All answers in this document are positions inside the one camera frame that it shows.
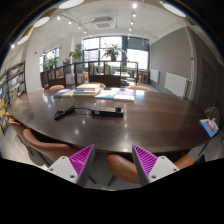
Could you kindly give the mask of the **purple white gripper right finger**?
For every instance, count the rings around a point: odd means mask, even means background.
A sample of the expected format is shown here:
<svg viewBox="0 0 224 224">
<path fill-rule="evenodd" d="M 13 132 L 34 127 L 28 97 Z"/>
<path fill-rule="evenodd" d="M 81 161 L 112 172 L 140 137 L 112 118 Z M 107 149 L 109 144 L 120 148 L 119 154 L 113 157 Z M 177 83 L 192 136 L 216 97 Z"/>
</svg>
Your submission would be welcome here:
<svg viewBox="0 0 224 224">
<path fill-rule="evenodd" d="M 132 146 L 132 156 L 142 186 L 155 182 L 179 170 L 166 156 L 157 157 L 137 145 Z"/>
</svg>

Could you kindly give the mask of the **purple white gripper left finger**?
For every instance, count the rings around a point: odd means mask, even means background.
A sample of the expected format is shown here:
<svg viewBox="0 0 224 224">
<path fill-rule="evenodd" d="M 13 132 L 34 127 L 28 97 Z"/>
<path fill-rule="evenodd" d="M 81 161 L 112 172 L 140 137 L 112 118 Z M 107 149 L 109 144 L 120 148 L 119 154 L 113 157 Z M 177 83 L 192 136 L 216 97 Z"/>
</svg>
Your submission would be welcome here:
<svg viewBox="0 0 224 224">
<path fill-rule="evenodd" d="M 89 178 L 94 156 L 95 146 L 87 146 L 70 157 L 61 156 L 48 168 L 48 172 L 84 187 Z"/>
</svg>

